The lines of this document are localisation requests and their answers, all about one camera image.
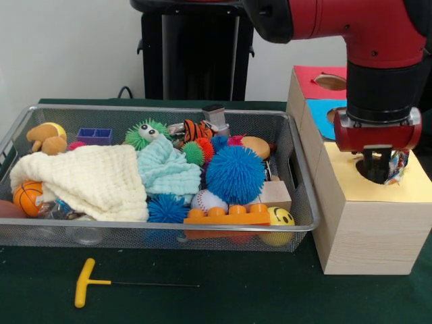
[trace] yellow smiley ball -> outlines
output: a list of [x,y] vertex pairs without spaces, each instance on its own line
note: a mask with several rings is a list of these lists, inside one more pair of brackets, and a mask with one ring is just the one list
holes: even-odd
[[[294,226],[296,222],[291,214],[285,209],[279,207],[270,207],[267,209],[270,214],[270,225]],[[293,233],[275,232],[260,234],[260,239],[270,246],[282,246],[287,244],[293,237]]]

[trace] yellow t-handle wrench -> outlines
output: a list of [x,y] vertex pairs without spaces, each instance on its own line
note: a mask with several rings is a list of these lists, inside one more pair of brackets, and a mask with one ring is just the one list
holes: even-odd
[[94,280],[90,279],[96,261],[92,258],[86,260],[80,276],[76,282],[75,291],[75,307],[82,308],[86,304],[87,286],[88,285],[135,285],[135,286],[157,286],[157,287],[183,287],[183,288],[199,288],[200,285],[184,285],[177,283],[146,283],[146,282],[113,282],[110,280]]

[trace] white wall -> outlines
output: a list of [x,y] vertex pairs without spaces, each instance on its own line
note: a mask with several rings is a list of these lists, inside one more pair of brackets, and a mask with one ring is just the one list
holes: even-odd
[[342,37],[293,40],[273,44],[254,34],[255,58],[249,59],[246,100],[286,101],[293,65],[344,65]]
[[[128,0],[0,1],[0,138],[40,98],[112,98],[123,85],[143,97],[140,17]],[[285,101],[293,64],[345,64],[341,38],[276,45],[255,34],[254,49],[246,100]]]
[[143,97],[140,17],[128,0],[0,1],[0,138],[40,98]]

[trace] dark blue spiky ball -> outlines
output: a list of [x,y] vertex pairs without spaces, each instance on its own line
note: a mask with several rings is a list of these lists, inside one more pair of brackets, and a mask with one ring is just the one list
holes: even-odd
[[211,138],[211,144],[215,150],[215,153],[219,152],[225,146],[228,145],[228,137],[227,136],[214,136]]
[[188,212],[184,198],[177,200],[173,194],[159,194],[148,203],[148,222],[183,223]]
[[211,160],[206,174],[207,189],[228,204],[253,201],[264,184],[263,160],[250,148],[227,146]]

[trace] knitted blanket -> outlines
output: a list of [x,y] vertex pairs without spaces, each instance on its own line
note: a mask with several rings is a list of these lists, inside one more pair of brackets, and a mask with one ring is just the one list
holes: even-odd
[[163,135],[138,153],[138,169],[149,196],[174,194],[189,203],[199,191],[200,167],[187,163]]
[[22,157],[10,173],[12,192],[24,181],[43,182],[44,201],[58,196],[98,221],[146,221],[146,192],[132,146],[82,146],[48,156]]

